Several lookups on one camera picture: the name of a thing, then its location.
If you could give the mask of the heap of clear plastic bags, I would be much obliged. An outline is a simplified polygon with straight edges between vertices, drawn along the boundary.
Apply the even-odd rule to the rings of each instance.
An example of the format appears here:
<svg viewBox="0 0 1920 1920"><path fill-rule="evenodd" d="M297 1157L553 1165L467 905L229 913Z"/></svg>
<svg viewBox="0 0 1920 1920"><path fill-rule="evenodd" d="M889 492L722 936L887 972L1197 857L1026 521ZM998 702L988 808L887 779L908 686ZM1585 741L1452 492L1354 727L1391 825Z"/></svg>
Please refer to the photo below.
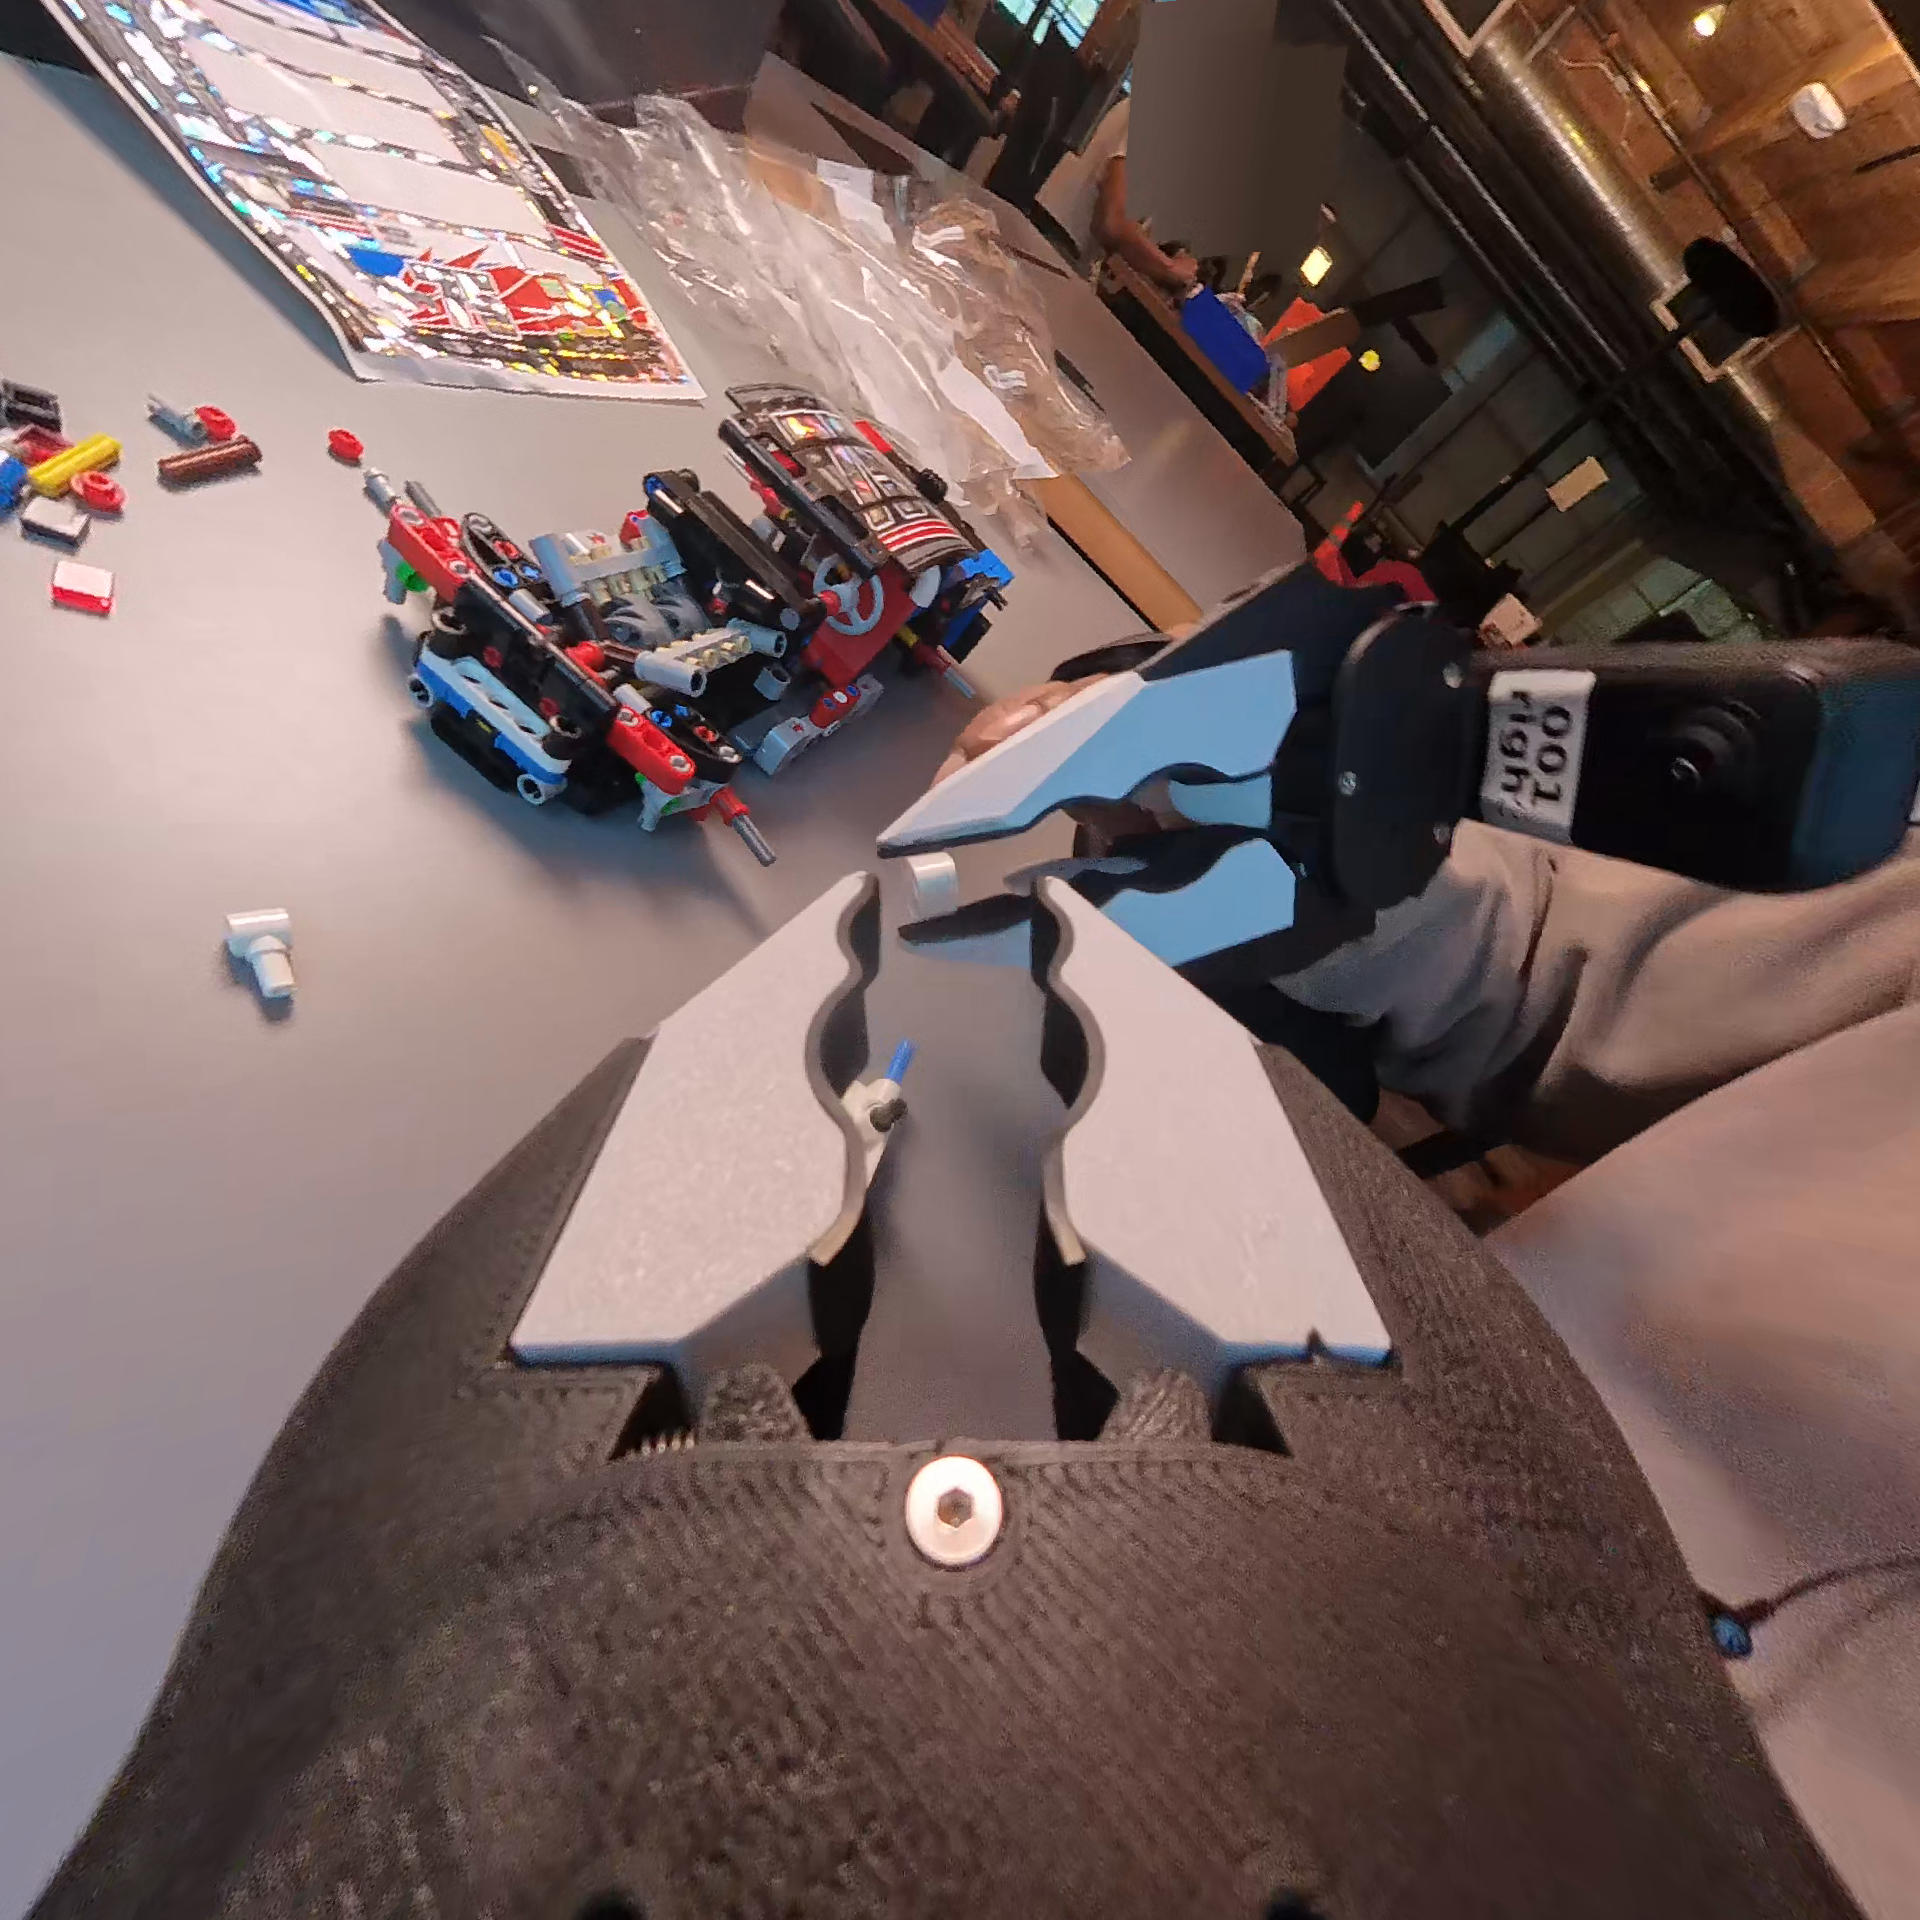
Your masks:
<svg viewBox="0 0 1920 1920"><path fill-rule="evenodd" d="M728 137L671 97L640 97L635 125L611 125L495 48L705 317L752 339L775 380L876 421L960 508L1009 513L1020 533L1014 492L1127 465L981 200Z"/></svg>

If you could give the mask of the pile of mixed lego pieces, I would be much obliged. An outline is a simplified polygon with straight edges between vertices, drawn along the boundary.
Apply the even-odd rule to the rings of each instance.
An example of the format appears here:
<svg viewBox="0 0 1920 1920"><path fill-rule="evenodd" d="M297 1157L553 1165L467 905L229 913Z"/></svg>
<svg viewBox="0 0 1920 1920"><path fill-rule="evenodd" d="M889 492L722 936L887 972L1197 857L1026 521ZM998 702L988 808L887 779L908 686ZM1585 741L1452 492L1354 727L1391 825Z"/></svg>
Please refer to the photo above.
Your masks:
<svg viewBox="0 0 1920 1920"><path fill-rule="evenodd" d="M126 517L148 517L148 545L200 537L200 589L304 596L321 582L321 537L297 508L260 502L260 442L214 403L141 407L155 444L75 429L51 391L3 380L0 508L3 528L47 556L47 605L118 616L118 545L87 544Z"/></svg>

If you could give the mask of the person's right hand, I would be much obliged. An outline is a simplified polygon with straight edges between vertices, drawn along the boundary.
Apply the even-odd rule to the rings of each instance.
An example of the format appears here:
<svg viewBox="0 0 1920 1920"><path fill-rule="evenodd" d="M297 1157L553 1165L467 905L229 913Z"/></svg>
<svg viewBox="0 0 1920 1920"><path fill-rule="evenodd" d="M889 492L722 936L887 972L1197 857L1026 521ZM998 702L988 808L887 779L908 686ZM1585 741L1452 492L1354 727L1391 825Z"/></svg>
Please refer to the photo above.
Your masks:
<svg viewBox="0 0 1920 1920"><path fill-rule="evenodd" d="M960 818L1045 808L1045 793L1092 793L1139 731L1148 681L1138 673L1045 681L981 713L935 774L928 796Z"/></svg>

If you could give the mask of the small blue storage bin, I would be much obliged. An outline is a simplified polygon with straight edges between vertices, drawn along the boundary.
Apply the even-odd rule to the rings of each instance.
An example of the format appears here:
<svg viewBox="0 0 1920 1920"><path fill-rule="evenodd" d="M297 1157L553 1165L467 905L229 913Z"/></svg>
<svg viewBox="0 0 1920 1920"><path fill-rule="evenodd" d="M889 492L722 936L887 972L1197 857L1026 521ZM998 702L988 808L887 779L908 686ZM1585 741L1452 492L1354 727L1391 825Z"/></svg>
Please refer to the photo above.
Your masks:
<svg viewBox="0 0 1920 1920"><path fill-rule="evenodd" d="M1192 286L1180 299L1180 328L1185 342L1236 391L1251 397L1267 388L1267 349L1263 332L1243 322L1243 315L1212 297L1211 286Z"/></svg>

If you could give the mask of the partly built lego car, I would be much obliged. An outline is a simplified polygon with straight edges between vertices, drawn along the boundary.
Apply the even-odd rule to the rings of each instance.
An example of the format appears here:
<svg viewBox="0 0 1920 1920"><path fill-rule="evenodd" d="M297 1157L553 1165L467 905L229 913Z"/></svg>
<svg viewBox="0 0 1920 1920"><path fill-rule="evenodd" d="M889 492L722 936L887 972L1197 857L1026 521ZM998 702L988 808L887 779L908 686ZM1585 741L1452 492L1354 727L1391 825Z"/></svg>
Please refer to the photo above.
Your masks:
<svg viewBox="0 0 1920 1920"><path fill-rule="evenodd" d="M971 698L1009 568L947 477L793 380L726 391L722 444L760 513L697 471L645 473L618 533L515 544L365 471L380 589L419 600L407 698L495 790L586 818L726 822L775 866L740 779L778 779L881 698L881 669Z"/></svg>

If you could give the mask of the red chair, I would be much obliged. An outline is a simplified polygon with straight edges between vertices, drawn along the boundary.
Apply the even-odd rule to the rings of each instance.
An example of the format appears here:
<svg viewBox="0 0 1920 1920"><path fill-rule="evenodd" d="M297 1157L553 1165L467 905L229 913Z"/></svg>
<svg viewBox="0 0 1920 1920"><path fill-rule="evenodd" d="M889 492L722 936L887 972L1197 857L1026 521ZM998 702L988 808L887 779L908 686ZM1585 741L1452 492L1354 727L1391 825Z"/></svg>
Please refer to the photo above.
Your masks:
<svg viewBox="0 0 1920 1920"><path fill-rule="evenodd" d="M1428 577L1411 562L1375 562L1354 577L1342 562L1342 537L1354 533L1361 513L1363 498L1333 517L1332 537L1312 550L1312 568L1341 589L1391 589L1404 605L1438 605Z"/></svg>

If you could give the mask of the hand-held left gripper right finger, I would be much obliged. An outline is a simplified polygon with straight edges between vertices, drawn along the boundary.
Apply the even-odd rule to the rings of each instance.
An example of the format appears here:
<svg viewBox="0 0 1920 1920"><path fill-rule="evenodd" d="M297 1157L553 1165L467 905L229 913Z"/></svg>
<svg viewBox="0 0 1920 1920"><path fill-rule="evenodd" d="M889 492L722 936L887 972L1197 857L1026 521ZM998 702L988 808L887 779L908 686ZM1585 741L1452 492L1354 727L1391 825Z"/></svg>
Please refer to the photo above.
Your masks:
<svg viewBox="0 0 1920 1920"><path fill-rule="evenodd" d="M1116 1387L1185 1374L1211 1408L1251 1366L1391 1366L1263 1044L1067 880L1037 884L1037 924L1045 1011L1085 1059L1045 1153L1074 1349Z"/></svg>

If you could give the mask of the shiny sticker sheet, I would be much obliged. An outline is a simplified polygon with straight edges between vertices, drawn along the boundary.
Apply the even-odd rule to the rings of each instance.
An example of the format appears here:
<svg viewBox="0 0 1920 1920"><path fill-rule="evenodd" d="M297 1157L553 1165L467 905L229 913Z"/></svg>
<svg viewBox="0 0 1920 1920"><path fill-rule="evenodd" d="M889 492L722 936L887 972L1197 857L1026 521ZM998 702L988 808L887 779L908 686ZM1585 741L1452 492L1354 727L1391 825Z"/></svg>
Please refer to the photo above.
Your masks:
<svg viewBox="0 0 1920 1920"><path fill-rule="evenodd" d="M380 5L51 0L353 377L700 403L652 299L486 85Z"/></svg>

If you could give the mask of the blue and white lego panel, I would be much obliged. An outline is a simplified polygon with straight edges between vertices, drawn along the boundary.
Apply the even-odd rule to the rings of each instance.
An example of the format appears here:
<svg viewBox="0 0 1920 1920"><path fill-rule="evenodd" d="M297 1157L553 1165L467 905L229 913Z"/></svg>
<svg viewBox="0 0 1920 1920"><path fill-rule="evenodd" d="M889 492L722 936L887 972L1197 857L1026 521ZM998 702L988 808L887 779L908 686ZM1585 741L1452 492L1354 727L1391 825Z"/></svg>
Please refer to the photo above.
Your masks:
<svg viewBox="0 0 1920 1920"><path fill-rule="evenodd" d="M889 1065L849 1085L841 1108L849 1111L855 1134L881 1153L906 1117L906 1073L916 1068L918 1044L897 1039Z"/></svg>

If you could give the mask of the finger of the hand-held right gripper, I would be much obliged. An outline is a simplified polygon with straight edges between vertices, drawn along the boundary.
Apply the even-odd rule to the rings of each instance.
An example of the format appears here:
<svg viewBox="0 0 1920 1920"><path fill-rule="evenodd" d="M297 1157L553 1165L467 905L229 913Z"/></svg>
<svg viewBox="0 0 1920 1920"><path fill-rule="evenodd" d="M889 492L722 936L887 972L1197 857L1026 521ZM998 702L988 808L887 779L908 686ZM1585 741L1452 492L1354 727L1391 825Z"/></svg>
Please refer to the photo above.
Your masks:
<svg viewBox="0 0 1920 1920"><path fill-rule="evenodd" d="M1295 869L1271 842L1271 779L1155 779L1131 803L1076 803L1067 857L1006 869L998 893L897 924L943 961L1028 968L1040 884L1061 880L1166 968L1243 968L1243 949L1290 933Z"/></svg>
<svg viewBox="0 0 1920 1920"><path fill-rule="evenodd" d="M1166 675L1101 675L936 779L881 836L918 857L1028 834L1074 803L1127 803L1166 774L1251 779L1295 714L1290 654L1251 654Z"/></svg>

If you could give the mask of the person's right forearm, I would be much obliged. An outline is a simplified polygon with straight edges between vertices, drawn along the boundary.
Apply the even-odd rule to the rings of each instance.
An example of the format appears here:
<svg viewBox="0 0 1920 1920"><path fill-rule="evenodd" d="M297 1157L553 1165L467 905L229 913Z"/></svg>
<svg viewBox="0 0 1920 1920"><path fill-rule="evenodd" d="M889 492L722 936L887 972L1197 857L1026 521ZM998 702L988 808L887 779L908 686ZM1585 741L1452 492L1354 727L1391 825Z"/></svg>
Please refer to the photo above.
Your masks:
<svg viewBox="0 0 1920 1920"><path fill-rule="evenodd" d="M1914 1011L1920 836L1868 874L1737 893L1458 822L1375 933L1278 978L1467 1136L1601 1163L1660 1117L1862 1019Z"/></svg>

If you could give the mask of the silver ventilation duct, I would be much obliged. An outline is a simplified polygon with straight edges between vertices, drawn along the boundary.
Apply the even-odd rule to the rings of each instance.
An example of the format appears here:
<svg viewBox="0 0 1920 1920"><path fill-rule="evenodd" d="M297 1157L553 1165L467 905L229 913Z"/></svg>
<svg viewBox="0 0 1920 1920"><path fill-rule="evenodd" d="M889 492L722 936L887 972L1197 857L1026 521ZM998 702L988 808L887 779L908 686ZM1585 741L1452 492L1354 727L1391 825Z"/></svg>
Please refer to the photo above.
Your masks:
<svg viewBox="0 0 1920 1920"><path fill-rule="evenodd" d="M1512 0L1428 5L1479 111L1517 138L1559 194L1578 201L1598 245L1634 262L1643 288L1679 281L1685 241L1737 245L1779 299L1779 328L1737 349L1731 373L1708 377L1753 427L1814 533L1868 583L1880 568L1880 517L1862 492L1853 429L1877 421L1859 349L1805 288L1814 258L1761 201L1751 153L1790 130L1799 82L1849 90L1868 78L1912 78L1872 5L1841 5L1837 27L1814 27L1814 64L1776 78L1746 51L1761 5L1731 5L1737 25L1691 36L1716 5Z"/></svg>

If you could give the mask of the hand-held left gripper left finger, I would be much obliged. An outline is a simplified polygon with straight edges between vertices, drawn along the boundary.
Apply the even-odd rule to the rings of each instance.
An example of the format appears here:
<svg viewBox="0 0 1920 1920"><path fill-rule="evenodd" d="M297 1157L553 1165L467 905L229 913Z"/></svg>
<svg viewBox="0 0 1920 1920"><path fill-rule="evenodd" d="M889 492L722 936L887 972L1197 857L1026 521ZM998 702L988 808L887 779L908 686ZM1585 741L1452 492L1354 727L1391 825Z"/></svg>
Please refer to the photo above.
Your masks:
<svg viewBox="0 0 1920 1920"><path fill-rule="evenodd" d="M659 1366L690 1401L743 1366L849 1380L887 1146L841 1096L887 1068L876 961L881 884L855 869L659 1019L514 1325L515 1366Z"/></svg>

